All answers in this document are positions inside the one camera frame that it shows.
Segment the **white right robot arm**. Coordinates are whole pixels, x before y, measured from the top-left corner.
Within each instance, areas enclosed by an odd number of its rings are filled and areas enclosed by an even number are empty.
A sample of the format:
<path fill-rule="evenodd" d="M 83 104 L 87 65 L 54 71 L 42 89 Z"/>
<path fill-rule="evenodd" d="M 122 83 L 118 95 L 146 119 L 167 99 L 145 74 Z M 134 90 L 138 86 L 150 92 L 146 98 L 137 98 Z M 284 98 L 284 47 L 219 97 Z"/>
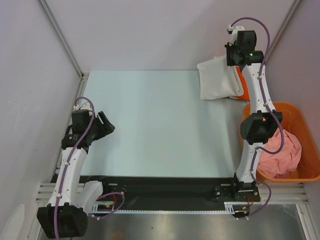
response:
<path fill-rule="evenodd" d="M 257 35 L 242 26 L 228 29 L 230 41 L 225 45 L 226 64 L 239 67 L 249 94 L 250 114 L 240 124 L 243 152 L 234 174 L 231 196 L 242 201 L 256 187 L 256 171 L 261 153 L 276 130 L 281 129 L 283 114 L 276 111 L 270 98 L 264 53 L 256 50 Z"/>

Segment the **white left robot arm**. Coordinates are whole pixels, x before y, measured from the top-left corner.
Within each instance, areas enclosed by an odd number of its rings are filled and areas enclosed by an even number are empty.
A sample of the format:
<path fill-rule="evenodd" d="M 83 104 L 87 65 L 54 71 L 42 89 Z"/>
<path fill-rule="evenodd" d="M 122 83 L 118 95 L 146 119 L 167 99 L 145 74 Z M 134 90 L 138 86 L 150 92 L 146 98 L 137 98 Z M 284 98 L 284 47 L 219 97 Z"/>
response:
<path fill-rule="evenodd" d="M 113 133 L 115 126 L 103 111 L 75 110 L 61 141 L 62 159 L 55 187 L 47 206 L 37 210 L 39 221 L 49 239 L 76 238 L 85 235 L 88 215 L 95 200 L 105 200 L 111 188 L 99 180 L 85 183 L 81 193 L 78 185 L 89 147 L 94 141 Z"/>

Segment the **white t-shirt red graphic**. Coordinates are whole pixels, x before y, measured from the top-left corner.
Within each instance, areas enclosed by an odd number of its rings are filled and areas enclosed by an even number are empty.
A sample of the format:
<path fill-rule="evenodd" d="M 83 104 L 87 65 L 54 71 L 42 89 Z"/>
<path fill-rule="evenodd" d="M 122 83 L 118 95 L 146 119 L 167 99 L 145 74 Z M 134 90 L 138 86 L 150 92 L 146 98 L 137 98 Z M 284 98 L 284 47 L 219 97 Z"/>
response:
<path fill-rule="evenodd" d="M 236 67 L 227 65 L 225 55 L 199 63 L 197 69 L 201 100 L 240 97 L 244 94 Z"/>

